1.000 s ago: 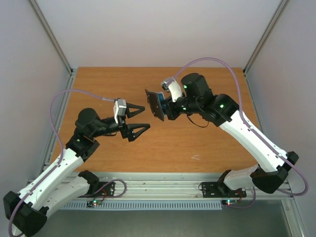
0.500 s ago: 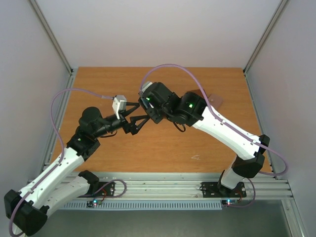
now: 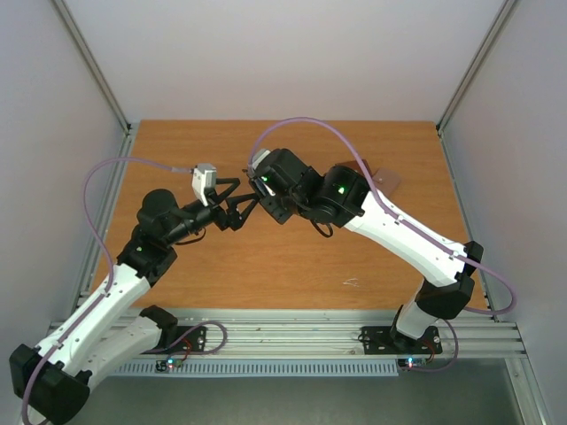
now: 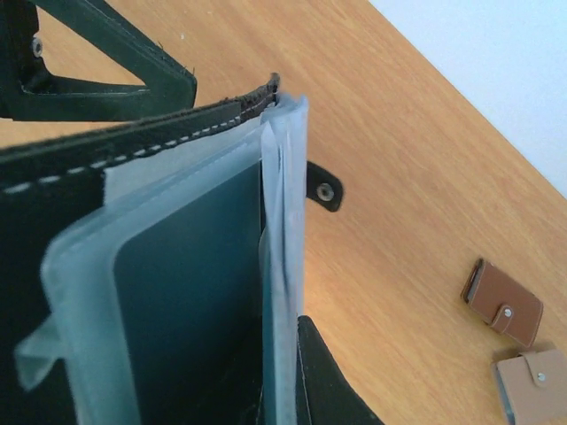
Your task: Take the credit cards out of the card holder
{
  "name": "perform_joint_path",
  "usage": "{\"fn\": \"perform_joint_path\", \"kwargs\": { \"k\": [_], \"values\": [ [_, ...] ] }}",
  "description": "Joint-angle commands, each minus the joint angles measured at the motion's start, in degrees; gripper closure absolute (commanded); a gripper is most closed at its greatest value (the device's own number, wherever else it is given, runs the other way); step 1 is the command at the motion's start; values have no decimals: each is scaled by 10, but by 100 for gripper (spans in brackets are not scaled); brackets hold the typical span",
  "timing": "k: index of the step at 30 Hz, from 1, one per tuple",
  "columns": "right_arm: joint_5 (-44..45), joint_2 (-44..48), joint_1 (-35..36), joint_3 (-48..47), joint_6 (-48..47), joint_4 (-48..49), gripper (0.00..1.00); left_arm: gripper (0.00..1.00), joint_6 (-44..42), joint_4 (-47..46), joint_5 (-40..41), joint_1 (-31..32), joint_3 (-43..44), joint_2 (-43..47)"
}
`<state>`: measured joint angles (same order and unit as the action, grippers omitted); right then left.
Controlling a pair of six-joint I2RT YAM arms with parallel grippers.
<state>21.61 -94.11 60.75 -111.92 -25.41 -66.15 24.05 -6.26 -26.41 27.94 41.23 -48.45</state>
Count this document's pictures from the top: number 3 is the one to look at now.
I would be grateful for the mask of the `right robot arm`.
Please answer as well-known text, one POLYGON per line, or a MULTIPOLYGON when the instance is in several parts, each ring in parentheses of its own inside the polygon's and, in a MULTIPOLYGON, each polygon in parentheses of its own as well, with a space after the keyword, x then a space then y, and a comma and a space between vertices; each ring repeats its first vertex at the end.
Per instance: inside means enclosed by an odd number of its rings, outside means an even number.
POLYGON ((297 215, 318 231, 344 228, 404 259, 423 276, 412 300, 402 305, 384 342, 397 352, 421 343, 436 320, 452 320, 470 302, 473 273, 483 254, 475 242, 457 243, 405 214, 347 166, 318 174, 287 149, 261 150, 250 166, 260 203, 278 223, 297 215))

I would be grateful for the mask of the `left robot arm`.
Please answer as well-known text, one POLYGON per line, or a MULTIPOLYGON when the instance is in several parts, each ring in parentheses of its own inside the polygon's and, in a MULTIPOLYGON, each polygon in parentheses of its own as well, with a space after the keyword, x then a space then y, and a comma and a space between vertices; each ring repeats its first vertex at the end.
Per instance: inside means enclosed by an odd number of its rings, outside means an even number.
POLYGON ((22 401, 21 423, 67 424, 122 364, 139 354, 176 347, 178 320, 155 305, 114 335, 105 333, 173 265, 177 245, 211 224, 240 229, 258 202, 254 193, 234 195, 238 178, 223 180, 223 192, 202 177, 193 181, 197 199, 185 206, 167 189, 149 192, 129 241, 98 288, 35 346, 21 344, 12 352, 9 365, 14 393, 22 401))

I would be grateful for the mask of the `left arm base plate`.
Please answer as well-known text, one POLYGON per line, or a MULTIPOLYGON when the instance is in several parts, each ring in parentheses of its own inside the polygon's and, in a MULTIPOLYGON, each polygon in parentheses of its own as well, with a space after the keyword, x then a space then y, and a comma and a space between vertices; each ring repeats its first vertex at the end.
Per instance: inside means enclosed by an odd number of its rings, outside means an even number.
POLYGON ((205 349, 207 327, 199 326, 190 332, 190 326, 177 326, 165 330, 158 344, 144 352, 145 355, 179 354, 186 351, 203 352, 205 349))

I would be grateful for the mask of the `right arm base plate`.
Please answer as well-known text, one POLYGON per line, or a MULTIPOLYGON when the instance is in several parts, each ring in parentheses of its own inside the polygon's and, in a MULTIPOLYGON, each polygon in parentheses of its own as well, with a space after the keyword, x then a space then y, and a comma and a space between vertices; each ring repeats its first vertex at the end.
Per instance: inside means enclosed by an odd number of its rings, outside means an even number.
POLYGON ((395 331, 390 326, 365 326, 361 328, 358 341, 365 355, 426 355, 441 354, 439 330, 429 326, 423 336, 413 339, 395 331))

